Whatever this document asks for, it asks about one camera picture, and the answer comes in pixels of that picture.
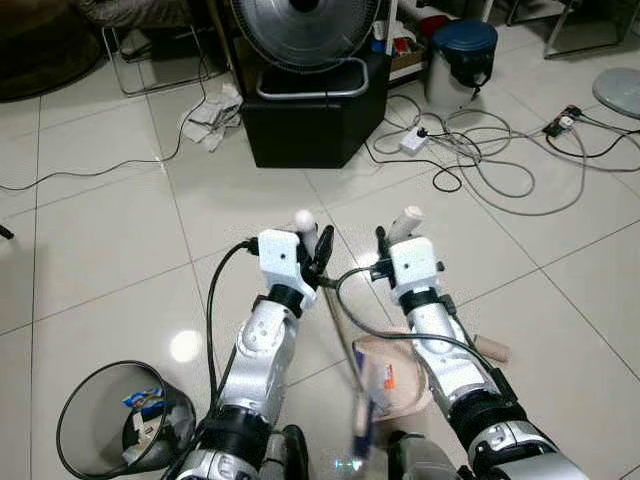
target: power strip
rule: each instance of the power strip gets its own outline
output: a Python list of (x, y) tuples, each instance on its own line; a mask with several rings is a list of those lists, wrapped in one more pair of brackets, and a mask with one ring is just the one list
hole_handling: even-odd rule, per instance
[(428, 141), (427, 131), (422, 127), (414, 127), (400, 142), (400, 149), (414, 156), (424, 148)]

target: crumpled paper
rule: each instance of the crumpled paper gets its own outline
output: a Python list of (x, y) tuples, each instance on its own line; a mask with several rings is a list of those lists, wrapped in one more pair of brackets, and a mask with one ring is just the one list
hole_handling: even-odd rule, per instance
[(182, 135), (213, 152), (224, 139), (226, 128), (240, 125), (242, 96), (233, 84), (224, 82), (220, 93), (207, 95), (199, 104), (180, 116), (178, 130), (182, 128)]

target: floor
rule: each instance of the floor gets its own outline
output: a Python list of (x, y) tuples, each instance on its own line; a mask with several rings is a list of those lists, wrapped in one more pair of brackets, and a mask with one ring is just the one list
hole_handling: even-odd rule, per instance
[[(607, 54), (543, 61), (535, 30), (500, 26), (499, 32), (495, 77), (474, 106), (525, 131), (568, 103), (638, 128), (591, 94), (603, 69), (637, 67), (638, 39)], [(217, 91), (220, 82), (208, 82), (208, 90)], [(399, 92), (424, 103), (417, 83)], [(60, 91), (1, 104), (1, 183), (167, 155), (179, 114), (199, 96), (192, 85), (125, 98), (105, 65)], [(392, 101), (387, 116), (406, 123), (412, 112)], [(385, 131), (383, 124), (372, 138)], [(602, 131), (581, 126), (579, 132), (590, 150), (610, 141)], [(453, 160), (436, 147), (426, 154)], [(575, 167), (517, 142), (505, 156), (531, 166), (539, 185), (534, 196), (510, 206), (539, 210), (575, 193)], [(638, 152), (624, 143), (600, 160), (637, 162)], [(330, 269), (337, 275), (368, 264), (374, 228), (415, 204), (426, 213), (423, 232), (447, 264), (443, 285), (469, 330), (513, 350), (504, 370), (534, 421), (590, 478), (640, 479), (640, 174), (590, 171), (577, 205), (551, 217), (522, 218), (487, 206), (468, 188), (437, 192), (433, 173), (421, 164), (376, 167), (365, 149), (338, 171), (258, 170), (239, 128), (213, 154), (186, 142), (164, 166), (0, 192), (0, 220), (16, 233), (0, 242), (3, 478), (71, 478), (56, 454), (58, 414), (73, 388), (109, 362), (153, 365), (204, 413), (203, 301), (214, 267), (240, 239), (287, 225), (297, 209), (308, 208), (321, 225), (337, 228)], [(509, 185), (521, 181), (493, 173)], [(255, 258), (233, 260), (217, 297), (218, 363), (262, 291)], [(384, 285), (354, 280), (348, 297), (373, 325), (402, 322)], [(196, 338), (186, 354), (185, 337)], [(335, 461), (348, 452), (353, 387), (322, 302), (302, 321), (288, 384), (282, 425), (297, 423), (306, 432), (316, 478), (337, 478)], [(465, 462), (433, 404), (420, 423), (416, 428), (454, 464)]]

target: fan grille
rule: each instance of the fan grille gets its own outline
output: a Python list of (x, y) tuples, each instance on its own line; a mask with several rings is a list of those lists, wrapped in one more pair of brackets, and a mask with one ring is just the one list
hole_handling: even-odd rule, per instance
[(290, 0), (232, 0), (238, 25), (268, 62), (296, 73), (339, 64), (364, 42), (380, 0), (319, 0), (310, 12)]

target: mesh trash can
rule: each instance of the mesh trash can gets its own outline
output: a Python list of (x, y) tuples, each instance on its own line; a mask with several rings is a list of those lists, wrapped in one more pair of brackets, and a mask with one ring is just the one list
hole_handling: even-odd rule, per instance
[(433, 59), (425, 83), (430, 106), (464, 108), (493, 72), (498, 32), (479, 20), (457, 20), (433, 35)]
[(149, 365), (127, 360), (95, 371), (73, 391), (56, 446), (71, 474), (106, 480), (167, 467), (194, 429), (191, 400)]

